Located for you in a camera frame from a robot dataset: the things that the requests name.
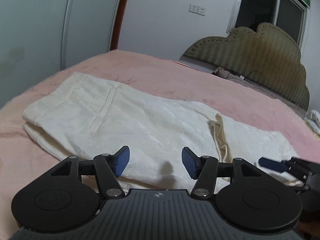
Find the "white dotted folded quilt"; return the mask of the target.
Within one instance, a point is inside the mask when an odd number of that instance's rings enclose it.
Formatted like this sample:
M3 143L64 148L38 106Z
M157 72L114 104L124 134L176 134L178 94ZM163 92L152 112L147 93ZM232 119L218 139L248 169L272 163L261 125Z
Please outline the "white dotted folded quilt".
M316 110L308 110L305 114L304 121L314 133L320 133L320 113Z

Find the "pink floral bed blanket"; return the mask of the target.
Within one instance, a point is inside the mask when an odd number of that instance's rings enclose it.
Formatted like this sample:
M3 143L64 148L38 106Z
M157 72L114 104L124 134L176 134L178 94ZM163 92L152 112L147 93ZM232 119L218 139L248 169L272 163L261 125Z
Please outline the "pink floral bed blanket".
M319 140L281 101L176 61L113 50L52 75L1 109L1 239L9 239L18 230L10 208L14 195L57 164L57 159L26 134L22 113L33 101L56 90L73 72L122 82L164 98L205 103L236 121L280 131L301 158L319 161Z

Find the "white cream pants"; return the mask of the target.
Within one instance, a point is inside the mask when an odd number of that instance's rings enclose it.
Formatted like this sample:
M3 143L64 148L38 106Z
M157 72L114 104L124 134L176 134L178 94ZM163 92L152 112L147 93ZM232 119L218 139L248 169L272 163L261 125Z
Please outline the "white cream pants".
M130 149L121 186L187 189L195 182L182 164L182 149L223 163L243 158L253 165L262 157L296 157L288 140L237 122L195 101L153 96L116 81L74 73L48 96L23 112L24 129L57 159Z

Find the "olive green padded headboard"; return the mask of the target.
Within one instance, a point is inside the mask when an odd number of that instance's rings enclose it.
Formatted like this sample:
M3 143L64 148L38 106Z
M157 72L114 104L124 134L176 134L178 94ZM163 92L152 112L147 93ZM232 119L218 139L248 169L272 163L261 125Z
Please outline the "olive green padded headboard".
M247 77L304 110L309 107L300 48L288 33L271 23L259 24L256 31L238 27L227 37L202 38L183 55Z

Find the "white wall socket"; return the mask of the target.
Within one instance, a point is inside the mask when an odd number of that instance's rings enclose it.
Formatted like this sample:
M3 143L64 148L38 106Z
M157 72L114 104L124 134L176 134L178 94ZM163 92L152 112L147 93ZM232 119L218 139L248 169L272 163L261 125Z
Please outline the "white wall socket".
M197 14L199 14L201 16L205 16L206 15L206 9L203 8L203 7L198 7Z
M199 9L198 5L190 4L190 6L189 6L189 12L197 13L198 9Z

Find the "pale green wardrobe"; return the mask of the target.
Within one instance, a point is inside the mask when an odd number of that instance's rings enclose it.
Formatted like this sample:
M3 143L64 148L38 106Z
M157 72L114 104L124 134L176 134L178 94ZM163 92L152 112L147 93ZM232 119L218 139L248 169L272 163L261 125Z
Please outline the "pale green wardrobe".
M1 104L109 51L119 0L1 0Z

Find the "dark window with frame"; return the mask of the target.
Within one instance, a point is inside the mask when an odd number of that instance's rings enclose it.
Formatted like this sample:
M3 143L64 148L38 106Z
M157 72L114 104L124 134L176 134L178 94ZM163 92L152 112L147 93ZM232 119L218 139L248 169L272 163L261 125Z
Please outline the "dark window with frame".
M227 33L247 27L254 31L261 23L271 23L287 32L301 47L311 0L235 0Z

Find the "grey brown pillow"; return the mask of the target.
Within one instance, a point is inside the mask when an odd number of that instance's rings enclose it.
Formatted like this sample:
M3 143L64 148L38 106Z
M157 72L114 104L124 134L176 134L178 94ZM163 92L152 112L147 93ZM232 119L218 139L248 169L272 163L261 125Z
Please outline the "grey brown pillow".
M234 75L233 73L229 72L228 70L226 70L225 68L222 67L217 67L213 72L213 75L218 76L220 78L223 78L225 80L230 80L234 83L238 83L240 85L243 85L245 87L251 88L257 92L260 92L272 99L278 99L281 102L283 102L284 104L286 104L289 108L291 108L298 116L300 116L302 119L305 117L305 113L306 111L302 108L300 108L299 106L295 105L294 103L292 103L291 101L285 99L284 97L282 97L280 94L250 80L247 79L243 76L239 76L239 75Z

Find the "brown wooden door frame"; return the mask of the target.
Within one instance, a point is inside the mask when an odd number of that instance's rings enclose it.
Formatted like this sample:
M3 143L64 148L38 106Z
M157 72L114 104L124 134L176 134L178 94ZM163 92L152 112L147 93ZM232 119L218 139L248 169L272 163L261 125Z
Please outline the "brown wooden door frame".
M126 10L128 0L119 0L117 14L114 22L113 33L111 38L110 50L118 49L121 27L124 19L124 14Z

